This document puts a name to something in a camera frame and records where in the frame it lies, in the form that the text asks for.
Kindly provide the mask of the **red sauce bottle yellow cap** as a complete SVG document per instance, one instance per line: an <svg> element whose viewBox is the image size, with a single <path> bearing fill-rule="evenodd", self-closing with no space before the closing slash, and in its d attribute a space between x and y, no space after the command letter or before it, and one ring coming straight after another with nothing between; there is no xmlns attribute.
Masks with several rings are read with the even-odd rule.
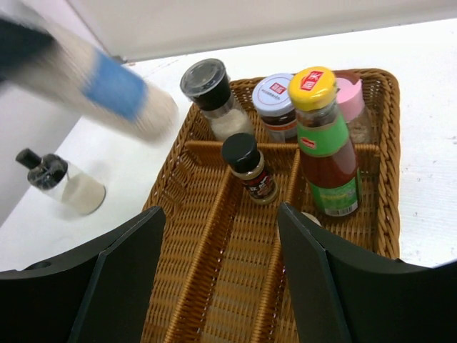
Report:
<svg viewBox="0 0 457 343"><path fill-rule="evenodd" d="M336 101L334 73L312 66L295 74L288 95L296 110L303 174L319 211L344 217L361 204L358 159Z"/></svg>

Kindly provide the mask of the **round-knob glass shaker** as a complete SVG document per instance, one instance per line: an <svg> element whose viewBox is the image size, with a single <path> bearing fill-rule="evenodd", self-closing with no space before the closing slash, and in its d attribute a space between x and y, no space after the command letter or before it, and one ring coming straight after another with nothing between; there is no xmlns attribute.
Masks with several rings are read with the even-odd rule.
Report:
<svg viewBox="0 0 457 343"><path fill-rule="evenodd" d="M26 148L16 161L28 169L30 185L79 215L95 212L105 200L103 184L56 154L39 156Z"/></svg>

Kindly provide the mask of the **wicker divided tray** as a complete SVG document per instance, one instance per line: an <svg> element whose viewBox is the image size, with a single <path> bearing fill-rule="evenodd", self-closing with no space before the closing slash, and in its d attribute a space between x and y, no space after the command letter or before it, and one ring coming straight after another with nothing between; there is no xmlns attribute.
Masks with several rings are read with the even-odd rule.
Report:
<svg viewBox="0 0 457 343"><path fill-rule="evenodd" d="M382 256L399 257L400 91L394 75L359 69L374 137L356 146L361 208L345 219L320 215L322 225ZM258 79L231 82L255 126L258 147L279 194L254 203L221 158L199 109L192 106L146 207L166 214L143 342L297 342L281 261L276 220L288 202L317 214L295 144L274 144L254 110Z"/></svg>

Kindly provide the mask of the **black-cap spice shaker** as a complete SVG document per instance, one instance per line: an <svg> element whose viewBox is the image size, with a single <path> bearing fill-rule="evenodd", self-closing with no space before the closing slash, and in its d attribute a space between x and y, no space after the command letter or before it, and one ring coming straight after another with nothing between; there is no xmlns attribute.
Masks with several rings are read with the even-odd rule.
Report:
<svg viewBox="0 0 457 343"><path fill-rule="evenodd" d="M230 136L223 142L221 155L255 203L266 205L276 199L278 186L254 135L237 133Z"/></svg>

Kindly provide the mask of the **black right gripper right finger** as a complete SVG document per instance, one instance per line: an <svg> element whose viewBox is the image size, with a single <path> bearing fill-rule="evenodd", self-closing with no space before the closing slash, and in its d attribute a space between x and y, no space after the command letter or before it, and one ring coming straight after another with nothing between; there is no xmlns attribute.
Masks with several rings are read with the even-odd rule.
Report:
<svg viewBox="0 0 457 343"><path fill-rule="evenodd" d="M359 247L283 203L283 263L301 342L454 342L456 263L428 268Z"/></svg>

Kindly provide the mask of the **white-lid brown sauce jar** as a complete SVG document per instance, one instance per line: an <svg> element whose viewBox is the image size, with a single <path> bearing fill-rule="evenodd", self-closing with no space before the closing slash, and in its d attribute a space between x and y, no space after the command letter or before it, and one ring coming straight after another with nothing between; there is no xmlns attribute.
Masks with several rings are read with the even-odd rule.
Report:
<svg viewBox="0 0 457 343"><path fill-rule="evenodd" d="M257 83L251 95L269 138L276 143L297 142L296 109L288 95L292 78L287 73L267 76Z"/></svg>

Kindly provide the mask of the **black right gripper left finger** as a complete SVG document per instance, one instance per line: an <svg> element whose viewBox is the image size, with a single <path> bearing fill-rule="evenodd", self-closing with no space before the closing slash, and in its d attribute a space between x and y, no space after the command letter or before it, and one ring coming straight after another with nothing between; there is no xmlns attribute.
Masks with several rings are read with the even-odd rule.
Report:
<svg viewBox="0 0 457 343"><path fill-rule="evenodd" d="M67 252L1 273L2 342L140 342L166 217L152 207Z"/></svg>

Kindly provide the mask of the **black-cap salt grinder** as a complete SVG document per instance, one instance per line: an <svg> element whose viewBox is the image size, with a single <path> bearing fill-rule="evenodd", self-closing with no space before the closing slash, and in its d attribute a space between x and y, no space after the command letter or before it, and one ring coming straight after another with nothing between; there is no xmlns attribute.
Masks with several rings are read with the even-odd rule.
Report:
<svg viewBox="0 0 457 343"><path fill-rule="evenodd" d="M204 59L191 65L181 77L180 88L200 109L217 141L237 133L254 134L253 124L234 96L221 60Z"/></svg>

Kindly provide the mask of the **pink-cap spice bottle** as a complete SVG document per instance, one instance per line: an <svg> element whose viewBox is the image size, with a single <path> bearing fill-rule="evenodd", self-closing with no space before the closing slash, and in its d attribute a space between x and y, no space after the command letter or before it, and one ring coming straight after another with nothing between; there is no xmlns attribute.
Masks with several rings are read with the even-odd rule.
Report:
<svg viewBox="0 0 457 343"><path fill-rule="evenodd" d="M354 73L336 72L337 103L354 144L370 144L373 128L363 99L363 82Z"/></svg>

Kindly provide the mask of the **silver-lid jar blue label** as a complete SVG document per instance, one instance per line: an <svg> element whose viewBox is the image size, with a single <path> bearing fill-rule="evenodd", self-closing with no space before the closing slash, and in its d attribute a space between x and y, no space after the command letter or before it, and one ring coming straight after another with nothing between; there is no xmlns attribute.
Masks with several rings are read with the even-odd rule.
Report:
<svg viewBox="0 0 457 343"><path fill-rule="evenodd" d="M63 26L1 15L1 80L144 141L178 116L172 96Z"/></svg>

